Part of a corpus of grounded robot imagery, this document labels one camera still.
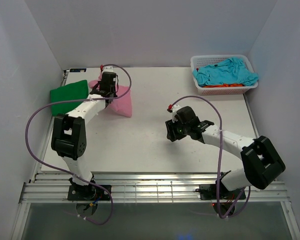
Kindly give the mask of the pink t shirt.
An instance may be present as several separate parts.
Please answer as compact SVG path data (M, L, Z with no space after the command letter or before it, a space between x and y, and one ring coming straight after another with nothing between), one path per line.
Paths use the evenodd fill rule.
M100 73L98 79L91 80L88 82L88 87L92 89L99 81L101 81L101 79L102 75ZM121 96L128 90L128 88L128 86L123 86L119 84L115 87L116 94L118 96ZM131 90L129 90L128 93L125 94L123 97L113 100L112 103L108 106L108 108L120 116L131 118L133 114Z

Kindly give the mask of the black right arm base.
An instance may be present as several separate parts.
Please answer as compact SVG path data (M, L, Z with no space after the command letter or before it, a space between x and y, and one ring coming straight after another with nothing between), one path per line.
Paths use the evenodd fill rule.
M217 184L200 184L198 188L195 189L195 192L199 194L199 198L204 200L211 200L212 207L214 211L219 214L221 213L224 216L228 211L227 217L231 217L235 214L236 207L233 206L236 199L246 200L246 194L241 189L236 189L229 191L227 189L222 189L220 186L219 193L219 207L217 206Z

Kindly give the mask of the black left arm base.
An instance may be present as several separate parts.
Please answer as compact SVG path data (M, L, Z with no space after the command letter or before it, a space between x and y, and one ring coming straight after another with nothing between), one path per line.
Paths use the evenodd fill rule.
M68 201L76 202L75 210L81 217L91 217L98 208L99 202L109 201L110 195L102 188L93 185L72 183L68 189Z

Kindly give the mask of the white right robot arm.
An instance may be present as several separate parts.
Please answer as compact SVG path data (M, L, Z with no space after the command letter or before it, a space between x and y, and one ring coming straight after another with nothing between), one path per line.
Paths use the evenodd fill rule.
M243 167L221 173L216 180L216 194L227 199L234 191L246 187L264 190L286 170L279 153L266 136L245 137L221 130L209 120L201 121L189 106L170 107L171 120L167 121L167 138L174 142L185 137L202 144L218 147L241 160Z

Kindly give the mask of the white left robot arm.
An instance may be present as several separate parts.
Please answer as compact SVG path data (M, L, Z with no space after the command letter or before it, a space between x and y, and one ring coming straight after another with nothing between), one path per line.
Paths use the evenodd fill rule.
M51 148L66 163L72 177L70 182L79 187L78 193L90 200L96 195L91 184L93 174L84 159L87 148L87 124L107 107L118 103L121 111L129 104L123 104L129 88L119 91L118 75L109 67L101 70L97 80L80 80L54 89L50 92L54 115Z

